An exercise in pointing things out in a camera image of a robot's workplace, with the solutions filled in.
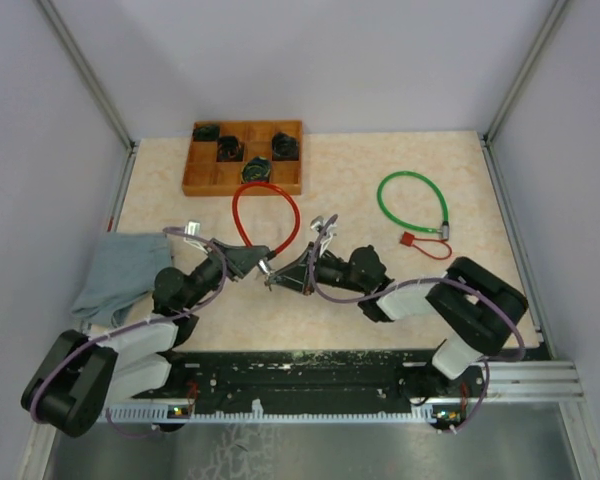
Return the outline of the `red cable lock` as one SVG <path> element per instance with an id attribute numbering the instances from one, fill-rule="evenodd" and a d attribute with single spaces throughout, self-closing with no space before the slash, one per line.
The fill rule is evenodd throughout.
<path id="1" fill-rule="evenodd" d="M 300 213 L 297 203 L 291 197 L 291 195 L 277 185 L 274 185 L 271 183 L 261 183 L 261 182 L 240 185 L 232 196 L 231 212 L 232 212 L 232 218 L 234 221 L 234 225 L 235 225 L 235 227 L 238 231 L 238 234 L 239 234 L 240 238 L 242 239 L 245 246 L 253 246 L 253 244 L 252 244 L 252 242 L 242 224 L 241 218 L 240 218 L 239 200 L 243 193 L 245 193 L 249 189 L 254 189 L 254 188 L 269 190 L 269 191 L 272 191 L 275 194 L 281 196 L 291 207 L 291 210 L 292 210 L 293 216 L 294 216 L 294 224 L 293 224 L 293 228 L 292 228 L 291 232 L 279 246 L 277 246 L 275 249 L 273 249 L 271 251 L 271 254 L 267 258 L 263 259 L 265 261 L 268 261 L 268 260 L 273 259 L 276 256 L 280 255 L 295 240 L 296 236 L 299 233 L 299 229 L 301 226 L 301 213 Z"/>

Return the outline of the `green cable lock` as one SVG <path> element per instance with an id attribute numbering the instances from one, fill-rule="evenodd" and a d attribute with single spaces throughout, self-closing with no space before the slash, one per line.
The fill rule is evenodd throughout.
<path id="1" fill-rule="evenodd" d="M 400 177 L 409 177 L 409 178 L 414 178 L 417 179 L 423 183 L 425 183 L 436 195 L 439 205 L 440 205 L 440 209 L 441 209 L 441 224 L 439 227 L 437 228 L 433 228 L 433 227 L 425 227 L 425 226 L 420 226 L 420 225 L 415 225 L 409 222 L 406 222 L 402 219 L 400 219 L 399 217 L 397 217 L 396 215 L 394 215 L 389 208 L 385 205 L 384 200 L 383 200 L 383 192 L 384 192 L 384 188 L 388 185 L 388 183 L 392 180 L 395 180 L 397 178 Z M 402 227 L 403 229 L 406 230 L 411 230 L 414 232 L 419 232 L 419 233 L 426 233 L 426 234 L 437 234 L 439 236 L 439 238 L 441 240 L 447 241 L 450 239 L 450 221 L 449 221 L 449 208 L 446 202 L 446 199 L 442 193 L 442 191 L 439 189 L 439 187 L 433 182 L 431 181 L 429 178 L 427 178 L 426 176 L 414 172 L 414 171 L 396 171 L 393 172 L 389 175 L 387 175 L 386 177 L 384 177 L 381 182 L 379 183 L 377 190 L 376 190 L 376 201 L 377 204 L 381 210 L 381 212 L 385 215 L 386 218 L 388 218 L 390 221 L 392 221 L 394 224 Z"/>

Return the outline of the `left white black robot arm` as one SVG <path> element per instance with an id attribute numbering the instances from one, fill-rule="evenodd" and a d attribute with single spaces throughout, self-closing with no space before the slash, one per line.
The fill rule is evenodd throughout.
<path id="1" fill-rule="evenodd" d="M 106 409 L 137 394 L 156 389 L 169 397 L 181 394 L 188 373 L 167 353 L 189 339 L 197 311 L 226 281 L 244 278 L 273 254 L 263 245 L 230 246 L 216 239 L 208 241 L 205 253 L 189 274 L 173 266 L 157 273 L 149 318 L 96 337 L 62 332 L 21 396 L 32 420 L 79 437 Z"/>

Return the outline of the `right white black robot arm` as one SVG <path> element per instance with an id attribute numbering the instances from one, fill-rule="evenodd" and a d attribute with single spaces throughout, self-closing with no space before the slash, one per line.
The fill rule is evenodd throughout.
<path id="1" fill-rule="evenodd" d="M 279 270 L 267 261 L 273 253 L 263 246 L 240 247 L 229 255 L 229 268 L 240 278 L 255 268 L 264 270 L 272 284 L 303 295 L 317 293 L 345 304 L 321 288 L 357 293 L 350 301 L 375 323 L 436 313 L 452 334 L 433 354 L 427 370 L 428 387 L 450 395 L 462 383 L 462 373 L 474 362 L 498 355 L 509 337 L 524 348 L 517 325 L 528 309 L 526 297 L 468 257 L 458 257 L 438 277 L 397 283 L 387 275 L 374 247 L 355 249 L 344 260 L 310 243 L 300 257 Z"/>

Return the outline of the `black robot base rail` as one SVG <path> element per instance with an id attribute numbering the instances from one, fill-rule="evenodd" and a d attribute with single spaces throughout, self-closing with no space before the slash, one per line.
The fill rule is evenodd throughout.
<path id="1" fill-rule="evenodd" d="M 486 395 L 472 365 L 449 380 L 430 350 L 184 352 L 168 355 L 164 386 L 106 408 L 102 422 L 425 422 L 459 424 Z"/>

